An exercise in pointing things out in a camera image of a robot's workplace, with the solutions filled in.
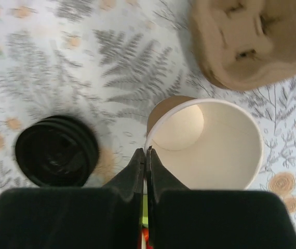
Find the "brown paper coffee cup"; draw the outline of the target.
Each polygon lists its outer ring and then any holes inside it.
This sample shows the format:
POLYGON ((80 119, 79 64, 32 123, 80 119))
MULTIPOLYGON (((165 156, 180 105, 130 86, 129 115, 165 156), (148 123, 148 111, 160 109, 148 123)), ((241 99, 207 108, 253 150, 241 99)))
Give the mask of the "brown paper coffee cup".
POLYGON ((247 189, 263 162, 263 137, 255 119, 219 99, 176 95, 149 114, 144 151, 190 189, 247 189))

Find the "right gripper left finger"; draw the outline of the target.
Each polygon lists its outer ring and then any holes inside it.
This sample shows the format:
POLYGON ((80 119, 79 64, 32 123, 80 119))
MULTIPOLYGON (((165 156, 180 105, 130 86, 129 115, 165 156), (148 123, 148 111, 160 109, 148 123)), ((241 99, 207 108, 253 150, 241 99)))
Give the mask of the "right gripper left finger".
POLYGON ((100 188, 13 188, 0 195, 0 248, 140 248, 144 151, 100 188))

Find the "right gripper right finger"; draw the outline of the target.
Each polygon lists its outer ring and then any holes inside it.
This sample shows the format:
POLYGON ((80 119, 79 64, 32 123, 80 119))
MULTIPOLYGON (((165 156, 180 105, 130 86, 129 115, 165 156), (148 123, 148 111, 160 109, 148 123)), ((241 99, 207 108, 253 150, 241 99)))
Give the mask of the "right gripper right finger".
POLYGON ((296 248, 284 203, 267 191, 191 190, 146 153, 153 248, 296 248))

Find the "brown pulp cup carrier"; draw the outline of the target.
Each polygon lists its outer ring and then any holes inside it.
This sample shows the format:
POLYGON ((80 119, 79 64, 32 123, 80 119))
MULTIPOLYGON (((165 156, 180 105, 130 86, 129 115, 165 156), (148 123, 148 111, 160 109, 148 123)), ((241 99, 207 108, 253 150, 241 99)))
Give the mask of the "brown pulp cup carrier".
POLYGON ((247 91, 296 75, 296 1, 194 1, 189 29, 217 87, 247 91))

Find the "black plastic cup lid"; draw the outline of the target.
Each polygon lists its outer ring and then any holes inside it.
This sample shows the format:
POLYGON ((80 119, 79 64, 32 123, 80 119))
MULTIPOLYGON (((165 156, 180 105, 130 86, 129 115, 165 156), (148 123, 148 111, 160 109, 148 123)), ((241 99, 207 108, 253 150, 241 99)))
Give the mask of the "black plastic cup lid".
POLYGON ((82 187, 100 150, 95 133, 82 121, 54 115, 23 130, 14 155, 22 173, 39 187, 82 187))

